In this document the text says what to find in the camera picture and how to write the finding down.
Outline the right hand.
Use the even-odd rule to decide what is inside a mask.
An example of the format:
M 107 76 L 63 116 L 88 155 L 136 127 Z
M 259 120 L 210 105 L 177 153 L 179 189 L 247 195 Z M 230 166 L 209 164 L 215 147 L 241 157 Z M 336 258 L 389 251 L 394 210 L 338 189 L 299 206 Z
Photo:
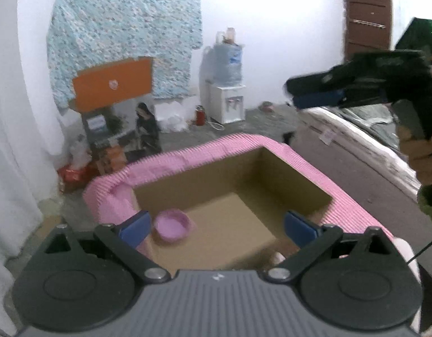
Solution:
M 396 127 L 399 150 L 408 157 L 408 165 L 416 172 L 423 186 L 432 185 L 432 137 L 429 140 L 416 139 L 404 126 Z

